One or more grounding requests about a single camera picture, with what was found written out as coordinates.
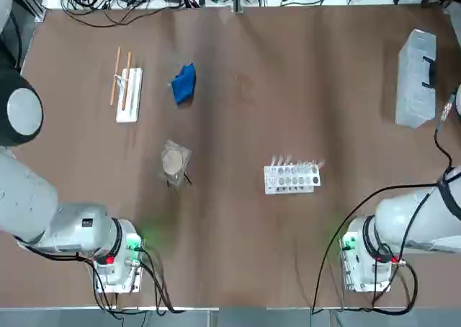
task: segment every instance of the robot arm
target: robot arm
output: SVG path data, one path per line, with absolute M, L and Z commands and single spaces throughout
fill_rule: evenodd
M 56 189 L 6 149 L 0 172 L 0 229 L 20 244 L 46 253 L 110 251 L 117 227 L 104 206 L 59 205 Z
M 461 166 L 447 177 L 461 172 Z M 448 184 L 452 202 L 461 206 L 461 179 Z M 348 290 L 383 291 L 391 277 L 391 263 L 398 261 L 403 237 L 416 208 L 430 194 L 411 225 L 403 253 L 461 252 L 461 215 L 448 208 L 439 189 L 417 189 L 409 194 L 384 199 L 375 215 L 351 221 L 341 239 L 344 281 Z
M 5 148 L 0 172 L 0 230 L 23 248 L 93 258 L 105 292 L 139 291 L 141 270 L 127 260 L 139 259 L 141 239 L 128 220 L 111 218 L 102 205 L 59 204 L 56 189 Z

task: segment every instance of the brown tabletop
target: brown tabletop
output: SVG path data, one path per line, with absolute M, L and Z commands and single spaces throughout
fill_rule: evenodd
M 86 20 L 106 23 L 103 14 Z M 440 9 L 165 11 L 113 29 L 51 11 L 24 66 L 45 122 L 15 153 L 62 201 L 102 203 L 132 220 L 160 251 L 175 306 L 305 307 L 344 216 L 373 190 L 434 181 L 446 165 L 432 138 L 435 121 L 418 130 L 393 122 L 398 51 L 413 28 L 437 36 L 440 109 L 461 80 L 461 51 Z M 117 124 L 109 107 L 119 45 L 144 69 L 140 117 L 130 125 Z M 168 83 L 190 62 L 195 98 L 178 108 Z M 440 136 L 455 163 L 460 128 L 452 115 Z M 193 184 L 178 192 L 158 177 L 168 139 L 192 151 Z M 273 155 L 324 159 L 322 186 L 314 194 L 266 196 L 263 166 Z M 378 200 L 360 212 L 373 213 Z M 83 264 L 50 262 L 0 237 L 0 272 L 8 273 L 0 306 L 95 304 Z M 337 246 L 329 259 L 318 304 L 338 307 Z M 419 276 L 417 305 L 461 305 L 460 257 L 408 260 Z M 405 305 L 400 286 L 380 303 Z M 346 295 L 346 304 L 369 298 Z M 155 305 L 153 285 L 145 277 L 142 292 L 123 302 Z

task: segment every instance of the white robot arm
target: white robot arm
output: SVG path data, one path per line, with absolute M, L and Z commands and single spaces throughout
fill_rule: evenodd
M 461 172 L 454 169 L 448 179 Z M 448 184 L 457 205 L 461 206 L 461 178 Z M 384 199 L 376 213 L 355 218 L 341 238 L 341 254 L 346 288 L 356 292 L 383 291 L 391 278 L 391 264 L 399 258 L 403 237 L 425 196 L 430 193 L 411 225 L 404 254 L 461 252 L 461 215 L 447 207 L 437 188 L 417 189 L 409 194 Z

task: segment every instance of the round object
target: round object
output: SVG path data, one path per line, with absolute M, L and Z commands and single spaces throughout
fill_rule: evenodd
M 182 168 L 182 154 L 176 149 L 170 149 L 162 158 L 164 171 L 169 175 L 177 174 Z
M 34 89 L 11 66 L 0 62 L 0 145 L 34 139 L 43 124 L 43 107 Z
M 27 88 L 13 91 L 6 105 L 8 120 L 21 135 L 35 133 L 42 124 L 42 105 L 37 95 Z

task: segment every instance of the clear plastic container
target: clear plastic container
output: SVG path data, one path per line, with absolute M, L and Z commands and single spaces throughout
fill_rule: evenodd
M 419 127 L 435 117 L 434 68 L 437 42 L 433 34 L 413 30 L 398 55 L 395 123 Z

